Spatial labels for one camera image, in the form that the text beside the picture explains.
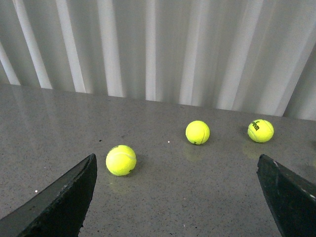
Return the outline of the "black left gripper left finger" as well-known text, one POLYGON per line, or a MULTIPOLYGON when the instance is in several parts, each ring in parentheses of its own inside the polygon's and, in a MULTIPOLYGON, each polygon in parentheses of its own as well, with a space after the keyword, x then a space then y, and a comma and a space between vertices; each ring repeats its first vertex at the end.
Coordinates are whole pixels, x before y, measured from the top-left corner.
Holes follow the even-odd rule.
POLYGON ((76 237, 91 203, 97 159, 91 154, 0 221, 2 237, 76 237))

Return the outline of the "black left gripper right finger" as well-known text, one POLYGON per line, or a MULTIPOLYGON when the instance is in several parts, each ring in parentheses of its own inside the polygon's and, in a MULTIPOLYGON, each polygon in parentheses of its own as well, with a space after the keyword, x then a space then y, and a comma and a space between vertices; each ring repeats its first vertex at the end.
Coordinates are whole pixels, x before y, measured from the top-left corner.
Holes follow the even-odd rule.
POLYGON ((257 176, 280 234, 283 237, 316 235, 316 186, 262 154, 257 176))

